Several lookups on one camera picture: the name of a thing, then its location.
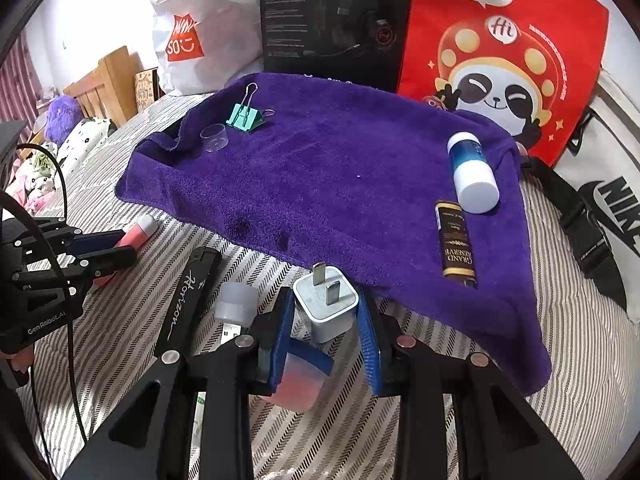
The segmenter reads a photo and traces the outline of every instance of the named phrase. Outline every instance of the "pink curtain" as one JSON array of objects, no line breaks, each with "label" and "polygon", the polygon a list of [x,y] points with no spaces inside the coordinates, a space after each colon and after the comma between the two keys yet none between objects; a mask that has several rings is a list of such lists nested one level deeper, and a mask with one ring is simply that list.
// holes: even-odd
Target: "pink curtain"
[{"label": "pink curtain", "polygon": [[31,136],[36,120],[36,102],[42,86],[33,68],[26,34],[20,33],[9,55],[0,67],[0,121],[27,121],[28,128],[20,134],[20,142]]}]

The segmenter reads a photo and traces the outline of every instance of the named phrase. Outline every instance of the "purple towel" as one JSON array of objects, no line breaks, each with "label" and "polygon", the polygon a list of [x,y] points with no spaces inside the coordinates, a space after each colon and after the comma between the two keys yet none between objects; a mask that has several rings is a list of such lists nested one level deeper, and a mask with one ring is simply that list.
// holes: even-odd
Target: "purple towel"
[{"label": "purple towel", "polygon": [[[244,88],[276,115],[207,153],[200,132],[225,122]],[[466,215],[478,290],[442,276],[438,200],[456,200],[447,139],[478,136],[500,189],[485,215]],[[332,80],[247,76],[188,112],[178,139],[135,148],[116,196],[167,211],[236,244],[310,268],[326,261],[356,282],[481,344],[523,394],[551,364],[536,315],[529,234],[513,139],[484,117],[450,114]]]}]

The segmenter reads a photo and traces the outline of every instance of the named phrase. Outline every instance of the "screw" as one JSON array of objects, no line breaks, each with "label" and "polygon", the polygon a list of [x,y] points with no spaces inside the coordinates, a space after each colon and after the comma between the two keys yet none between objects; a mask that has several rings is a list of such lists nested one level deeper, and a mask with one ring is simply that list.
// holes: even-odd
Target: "screw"
[{"label": "screw", "polygon": [[489,365],[489,358],[480,352],[476,352],[475,354],[471,354],[471,362],[475,366],[485,368]]},{"label": "screw", "polygon": [[399,335],[396,343],[400,348],[413,348],[415,346],[415,337],[412,335]]},{"label": "screw", "polygon": [[254,344],[254,338],[248,334],[242,334],[236,337],[236,346],[238,348],[249,348]]},{"label": "screw", "polygon": [[167,350],[162,354],[162,362],[166,365],[176,364],[180,360],[180,352],[177,350]]}]

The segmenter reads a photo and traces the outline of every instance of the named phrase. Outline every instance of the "white pillow with black spots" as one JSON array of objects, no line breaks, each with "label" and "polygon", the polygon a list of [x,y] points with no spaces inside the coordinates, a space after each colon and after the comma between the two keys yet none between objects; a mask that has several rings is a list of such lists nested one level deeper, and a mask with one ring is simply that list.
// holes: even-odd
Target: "white pillow with black spots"
[{"label": "white pillow with black spots", "polygon": [[[110,119],[90,118],[78,123],[58,150],[58,162],[65,182],[80,167],[89,152],[115,130],[116,126]],[[59,189],[61,184],[57,174],[54,181],[56,189]]]}]

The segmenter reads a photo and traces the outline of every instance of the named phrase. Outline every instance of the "bed headboard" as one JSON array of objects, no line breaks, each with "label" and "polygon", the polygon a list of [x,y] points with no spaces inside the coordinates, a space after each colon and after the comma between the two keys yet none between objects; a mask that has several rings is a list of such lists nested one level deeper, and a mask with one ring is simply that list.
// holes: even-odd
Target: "bed headboard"
[{"label": "bed headboard", "polygon": [[98,61],[80,81],[64,89],[75,97],[85,117],[110,118],[121,127],[138,113],[134,89],[135,69],[126,46]]}]

